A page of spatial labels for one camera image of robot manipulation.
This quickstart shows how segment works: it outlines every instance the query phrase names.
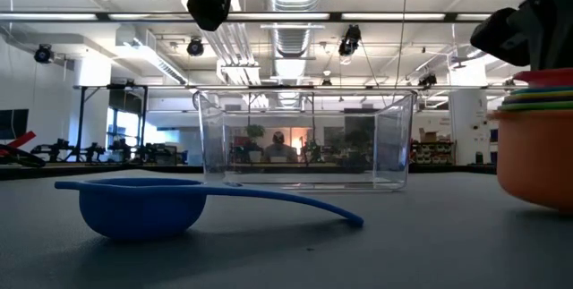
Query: spotlight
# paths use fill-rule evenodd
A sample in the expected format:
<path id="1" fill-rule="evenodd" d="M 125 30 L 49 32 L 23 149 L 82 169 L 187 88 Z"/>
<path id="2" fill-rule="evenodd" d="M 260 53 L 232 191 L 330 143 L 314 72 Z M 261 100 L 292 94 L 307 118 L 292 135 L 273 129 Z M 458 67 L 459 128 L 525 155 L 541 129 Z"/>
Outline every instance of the spotlight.
<path id="1" fill-rule="evenodd" d="M 34 60 L 39 64 L 53 63 L 54 52 L 52 52 L 52 46 L 49 44 L 40 44 L 38 50 L 34 54 Z"/>
<path id="2" fill-rule="evenodd" d="M 345 60 L 348 60 L 348 58 L 355 52 L 355 50 L 358 49 L 358 42 L 361 39 L 362 33 L 360 32 L 358 25 L 348 26 L 346 35 L 342 38 L 342 43 L 340 43 L 340 47 L 338 48 L 338 53 L 340 56 Z"/>
<path id="3" fill-rule="evenodd" d="M 191 38 L 191 43 L 187 47 L 187 53 L 191 56 L 201 56 L 203 55 L 203 44 L 201 43 L 201 38 Z"/>

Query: white pillar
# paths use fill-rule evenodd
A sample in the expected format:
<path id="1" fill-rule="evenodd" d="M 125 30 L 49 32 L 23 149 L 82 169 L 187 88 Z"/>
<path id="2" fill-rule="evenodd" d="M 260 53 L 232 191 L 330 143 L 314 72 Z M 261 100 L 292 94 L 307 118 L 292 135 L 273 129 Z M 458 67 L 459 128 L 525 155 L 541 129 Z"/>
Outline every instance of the white pillar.
<path id="1" fill-rule="evenodd" d="M 74 65 L 75 85 L 104 86 L 111 80 L 111 63 L 104 57 L 87 57 L 76 60 Z M 86 97 L 93 92 L 86 91 Z M 81 92 L 75 90 L 72 98 L 72 114 L 70 118 L 70 144 L 78 140 L 78 125 L 80 118 Z M 100 89 L 85 103 L 83 110 L 83 126 L 81 130 L 81 147 L 86 148 L 92 142 L 106 147 L 107 108 L 109 107 L 109 90 Z"/>
<path id="2" fill-rule="evenodd" d="M 457 143 L 456 165 L 492 161 L 490 128 L 487 123 L 487 97 L 482 89 L 461 89 L 449 94 L 452 140 Z"/>

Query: red object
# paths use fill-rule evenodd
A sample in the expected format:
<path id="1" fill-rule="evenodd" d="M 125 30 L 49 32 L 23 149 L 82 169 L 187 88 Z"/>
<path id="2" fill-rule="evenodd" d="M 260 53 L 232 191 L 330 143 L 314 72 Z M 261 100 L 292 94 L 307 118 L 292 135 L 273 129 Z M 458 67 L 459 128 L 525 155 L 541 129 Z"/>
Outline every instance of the red object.
<path id="1" fill-rule="evenodd" d="M 6 146 L 10 146 L 12 148 L 20 148 L 21 146 L 28 143 L 28 141 L 33 140 L 34 138 L 36 138 L 36 133 L 26 132 L 20 138 L 18 138 L 17 140 L 13 140 Z M 3 156 L 5 154 L 6 154 L 5 151 L 0 150 L 0 156 Z"/>
<path id="2" fill-rule="evenodd" d="M 235 146 L 244 146 L 249 141 L 249 137 L 235 137 L 234 144 Z"/>
<path id="3" fill-rule="evenodd" d="M 529 83 L 530 88 L 573 87 L 573 69 L 526 71 L 513 79 Z"/>

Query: clear plastic container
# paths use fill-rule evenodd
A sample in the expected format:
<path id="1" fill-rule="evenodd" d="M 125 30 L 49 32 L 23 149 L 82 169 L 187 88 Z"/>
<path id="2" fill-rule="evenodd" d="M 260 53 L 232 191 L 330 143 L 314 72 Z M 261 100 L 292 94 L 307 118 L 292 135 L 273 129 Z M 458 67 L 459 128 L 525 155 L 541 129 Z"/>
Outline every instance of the clear plastic container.
<path id="1" fill-rule="evenodd" d="M 262 93 L 202 91 L 195 103 L 201 113 L 206 180 L 299 191 L 403 188 L 416 95 L 395 96 L 396 102 L 380 110 L 322 111 L 313 106 L 322 97 L 338 98 L 342 93 L 348 92 L 265 91 L 271 100 L 268 105 L 249 109 L 248 100 Z M 284 106 L 281 95 L 298 101 Z"/>

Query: blue plastic ladle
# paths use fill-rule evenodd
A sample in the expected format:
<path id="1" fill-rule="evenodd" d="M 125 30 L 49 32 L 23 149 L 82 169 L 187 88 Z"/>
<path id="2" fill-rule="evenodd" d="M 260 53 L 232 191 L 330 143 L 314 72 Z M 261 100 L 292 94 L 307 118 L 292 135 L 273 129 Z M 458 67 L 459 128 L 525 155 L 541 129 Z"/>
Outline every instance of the blue plastic ladle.
<path id="1" fill-rule="evenodd" d="M 326 209 L 362 226 L 363 219 L 329 203 L 271 188 L 240 183 L 201 183 L 164 178 L 116 178 L 56 182 L 80 191 L 80 211 L 88 226 L 117 240 L 151 240 L 183 233 L 201 215 L 207 195 L 285 200 Z"/>

